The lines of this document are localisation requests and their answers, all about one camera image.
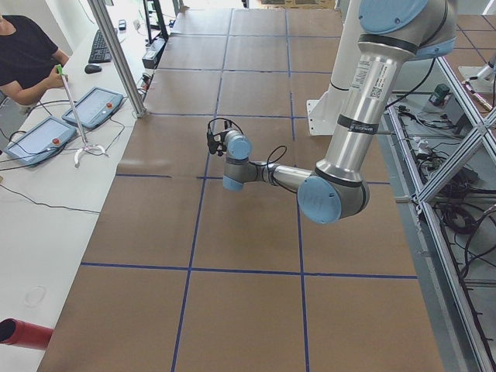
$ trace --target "black t-shirt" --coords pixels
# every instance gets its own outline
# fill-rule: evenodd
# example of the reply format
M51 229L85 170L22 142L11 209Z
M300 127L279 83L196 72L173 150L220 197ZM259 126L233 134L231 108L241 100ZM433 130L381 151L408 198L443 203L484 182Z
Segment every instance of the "black t-shirt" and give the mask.
M12 35L0 36L0 86L18 81L23 89L46 78L57 62L58 47L31 19L4 15L15 27Z

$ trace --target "black keyboard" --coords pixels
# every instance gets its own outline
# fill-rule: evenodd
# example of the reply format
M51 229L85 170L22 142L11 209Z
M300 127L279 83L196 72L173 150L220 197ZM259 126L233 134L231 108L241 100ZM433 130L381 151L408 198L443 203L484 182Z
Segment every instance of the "black keyboard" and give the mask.
M101 64L103 62L110 62L112 56L103 38L102 31L97 30L93 44L91 45L89 64Z

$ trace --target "red cup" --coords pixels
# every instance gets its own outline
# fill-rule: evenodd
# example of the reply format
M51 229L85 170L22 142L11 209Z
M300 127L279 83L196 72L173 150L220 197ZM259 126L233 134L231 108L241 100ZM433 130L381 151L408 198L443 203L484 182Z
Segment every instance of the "red cup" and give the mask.
M0 322L0 343L45 350L52 336L53 329L41 325L6 319Z

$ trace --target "white desk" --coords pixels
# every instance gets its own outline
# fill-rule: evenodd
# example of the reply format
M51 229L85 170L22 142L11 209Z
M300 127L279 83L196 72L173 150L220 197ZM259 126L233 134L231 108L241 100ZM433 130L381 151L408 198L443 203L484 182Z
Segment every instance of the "white desk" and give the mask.
M136 33L131 19L128 25L125 32L119 32L119 39L134 80L138 81L145 71L141 62L145 36ZM73 98L78 100L94 86L126 96L113 62L102 64L100 73L84 72L94 35L88 34L64 68ZM41 102L58 99L67 99L64 89L48 91ZM68 104L46 106L59 118L70 108ZM33 128L47 116L43 108L35 109L22 129ZM108 149L108 157L83 154L77 169L74 151L64 151L38 167L0 171L4 177L2 185L38 202L100 211L133 130L135 117L129 101L113 119L125 128ZM121 129L121 125L108 121L88 133L88 140L107 147ZM67 148L77 149L81 145L81 138L77 138ZM7 159L5 154L0 156L0 160ZM19 165L10 161L1 163L0 169ZM34 205L3 188L0 209L0 320L16 318L53 328L98 215ZM42 351L0 345L0 372L35 371L42 356Z

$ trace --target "person's arm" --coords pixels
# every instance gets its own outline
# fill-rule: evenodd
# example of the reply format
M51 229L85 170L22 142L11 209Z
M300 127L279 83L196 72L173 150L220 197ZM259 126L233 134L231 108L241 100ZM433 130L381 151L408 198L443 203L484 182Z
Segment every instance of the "person's arm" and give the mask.
M63 86L62 77L57 73L57 68L53 67L50 75L31 88L22 89L17 81L13 81L12 83L2 85L0 90L20 105L31 105L38 102L48 89L61 88Z
M57 51L52 54L52 57L58 60L62 66L65 66L65 64L69 60L69 56L60 49L57 49Z

